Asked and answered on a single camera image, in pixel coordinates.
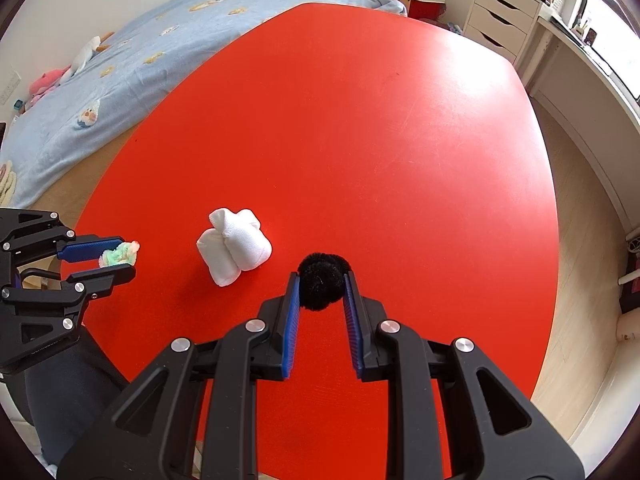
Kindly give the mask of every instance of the black fuzzy ball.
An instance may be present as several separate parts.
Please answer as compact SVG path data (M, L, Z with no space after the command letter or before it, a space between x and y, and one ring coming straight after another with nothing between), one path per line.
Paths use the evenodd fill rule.
M351 266L337 254L313 253L298 266L300 306L322 310L344 296L344 275Z

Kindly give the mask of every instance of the desk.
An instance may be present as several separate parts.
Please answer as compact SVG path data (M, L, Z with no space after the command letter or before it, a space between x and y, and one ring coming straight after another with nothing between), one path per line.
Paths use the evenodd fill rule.
M221 206L273 245L225 288L195 245ZM245 34L142 123L77 231L140 241L136 279L85 317L128 378L254 317L313 251L423 337L472 338L528 396L542 366L558 225L536 117L505 59L417 20L307 4ZM259 384L258 458L283 480L382 478L386 386L356 380L340 304L302 311L290 380Z
M580 149L629 232L640 225L640 109L614 83L606 63L596 62L549 19L538 17L518 66L522 84Z

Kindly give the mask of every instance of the blue rubber pad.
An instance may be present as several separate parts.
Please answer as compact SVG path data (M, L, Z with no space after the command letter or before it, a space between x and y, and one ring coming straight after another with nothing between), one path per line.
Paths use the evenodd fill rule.
M104 238L95 242L69 243L58 253L58 259L74 264L97 260L106 250L113 250L122 243L120 238Z
M356 377L362 378L364 370L364 357L362 350L362 332L360 331L360 323L358 322L358 312L356 311L356 303L353 299L353 291L351 290L351 282L348 275L344 275L346 283L345 295L342 298L344 307L344 319L347 322L347 334L349 335L349 346L351 348L351 364L356 370Z
M298 321L300 320L300 278L296 278L293 293L287 311L287 324L284 329L282 345L282 376L287 379L293 368L293 355L296 352Z

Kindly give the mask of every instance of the bed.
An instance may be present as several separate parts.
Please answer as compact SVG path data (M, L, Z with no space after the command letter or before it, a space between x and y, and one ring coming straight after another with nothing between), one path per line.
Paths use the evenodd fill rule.
M12 125L0 151L0 164L11 160L17 174L10 206L56 210L74 226L137 124L206 59L276 14L305 2L330 2L406 15L409 1L167 2L111 36L110 47L96 54L83 72ZM85 112L95 113L95 123L83 122ZM214 120L214 115L215 110L203 120Z

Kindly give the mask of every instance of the rolled sock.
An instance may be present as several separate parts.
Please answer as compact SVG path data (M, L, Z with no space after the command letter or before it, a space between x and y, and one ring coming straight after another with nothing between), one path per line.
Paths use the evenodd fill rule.
M207 229L196 242L202 259L209 266L209 273L216 285L231 285L240 276L240 269L225 246L222 234Z
M260 231L260 222L249 209L233 213L229 209L216 209L209 220L240 270L252 270L271 256L271 243Z

